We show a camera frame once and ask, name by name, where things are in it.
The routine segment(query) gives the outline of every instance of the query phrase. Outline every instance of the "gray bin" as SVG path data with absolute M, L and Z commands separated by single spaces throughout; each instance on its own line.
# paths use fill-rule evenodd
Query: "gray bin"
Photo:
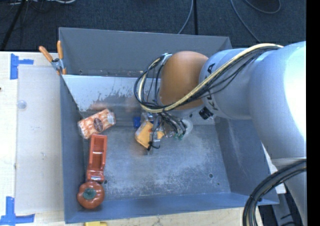
M 210 57 L 232 48 L 228 37 L 73 28 L 60 28 L 59 39 L 67 73 L 85 76 L 137 77 L 165 52 L 191 50 Z M 104 202 L 84 209 L 76 195 L 85 181 L 89 142 L 79 135 L 77 122 L 83 117 L 72 94 L 61 77 L 66 223 L 241 207 L 270 174 L 250 120 L 217 118 L 215 124 L 195 124 L 189 136 L 161 141 L 152 155 L 135 141 L 133 125 L 116 124 L 102 133 L 108 137 Z M 258 204 L 278 202 L 272 190 Z

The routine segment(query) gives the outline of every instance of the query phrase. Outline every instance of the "toy bread loaf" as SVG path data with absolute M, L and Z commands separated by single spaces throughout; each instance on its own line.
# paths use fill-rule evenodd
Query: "toy bread loaf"
M 104 109 L 97 114 L 80 120 L 78 123 L 80 135 L 89 139 L 93 134 L 99 134 L 116 124 L 115 114 Z

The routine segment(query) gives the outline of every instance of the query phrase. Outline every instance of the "red plastic toy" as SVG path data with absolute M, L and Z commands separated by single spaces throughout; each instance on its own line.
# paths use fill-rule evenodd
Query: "red plastic toy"
M 91 136 L 89 147 L 86 180 L 104 182 L 104 168 L 106 164 L 107 136 L 94 134 Z

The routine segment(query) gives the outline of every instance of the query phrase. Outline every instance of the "black connector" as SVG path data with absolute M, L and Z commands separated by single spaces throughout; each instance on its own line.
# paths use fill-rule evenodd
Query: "black connector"
M 214 114 L 212 112 L 210 112 L 210 110 L 207 107 L 204 107 L 199 111 L 199 115 L 204 120 L 207 120 L 209 117 L 213 116 Z

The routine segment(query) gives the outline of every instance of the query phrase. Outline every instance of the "yellow cable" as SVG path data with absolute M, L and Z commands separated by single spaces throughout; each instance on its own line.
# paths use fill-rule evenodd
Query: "yellow cable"
M 232 59 L 230 59 L 229 61 L 227 61 L 226 63 L 224 63 L 222 66 L 220 66 L 216 71 L 214 71 L 213 73 L 211 73 L 206 79 L 204 79 L 201 83 L 199 83 L 193 90 L 191 90 L 188 94 L 186 94 L 183 98 L 179 99 L 178 101 L 174 102 L 173 104 L 165 107 L 164 109 L 160 108 L 160 109 L 152 109 L 149 108 L 143 104 L 141 104 L 141 107 L 146 110 L 147 112 L 151 112 L 151 113 L 161 113 L 163 110 L 165 111 L 169 111 L 172 110 L 174 108 L 176 108 L 177 106 L 179 106 L 180 104 L 182 104 L 184 101 L 186 101 L 188 98 L 190 98 L 193 94 L 195 94 L 196 92 L 198 92 L 204 85 L 206 85 L 213 77 L 215 77 L 216 75 L 218 75 L 221 71 L 223 71 L 226 67 L 228 67 L 231 63 L 233 63 L 234 61 L 238 60 L 239 58 L 245 56 L 246 54 L 248 54 L 249 52 L 252 52 L 254 50 L 260 49 L 260 48 L 283 48 L 283 46 L 281 45 L 277 45 L 277 44 L 257 44 L 254 45 L 252 47 L 249 47 L 247 49 L 245 49 L 244 51 L 238 53 L 237 55 L 235 55 Z M 141 79 L 141 83 L 139 86 L 139 92 L 138 92 L 138 96 L 141 100 L 141 92 L 142 92 L 142 85 L 143 82 L 146 79 L 146 74 L 144 74 L 144 76 Z

